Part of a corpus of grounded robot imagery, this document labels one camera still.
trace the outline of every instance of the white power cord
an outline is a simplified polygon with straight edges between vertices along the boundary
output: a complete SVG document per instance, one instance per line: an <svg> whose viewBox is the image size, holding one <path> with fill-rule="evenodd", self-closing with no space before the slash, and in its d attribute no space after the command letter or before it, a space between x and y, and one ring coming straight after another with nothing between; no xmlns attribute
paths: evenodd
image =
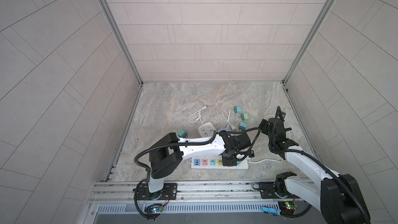
<svg viewBox="0 0 398 224"><path fill-rule="evenodd" d="M228 129L228 127L231 127L231 130L232 130L232 131L236 130L236 127L234 127L234 126L231 124L231 122L230 122L231 108L229 108L229 111L228 111L228 112L222 111L222 112L221 112L221 115L222 115L222 117L223 117L223 118L225 119L225 121L226 121L226 123L225 123L225 125L224 125L224 129Z"/></svg>
<svg viewBox="0 0 398 224"><path fill-rule="evenodd" d="M202 122L201 111L206 110L206 109L207 109L206 106L200 108L198 111L194 112L193 114L191 114L191 116L188 117L188 121L189 121L190 123L195 123L196 121L200 120L200 122L203 124L203 122ZM195 114L197 115L197 118L195 119L195 121L193 121L193 122L190 121L189 119L190 119L193 115L195 115Z"/></svg>

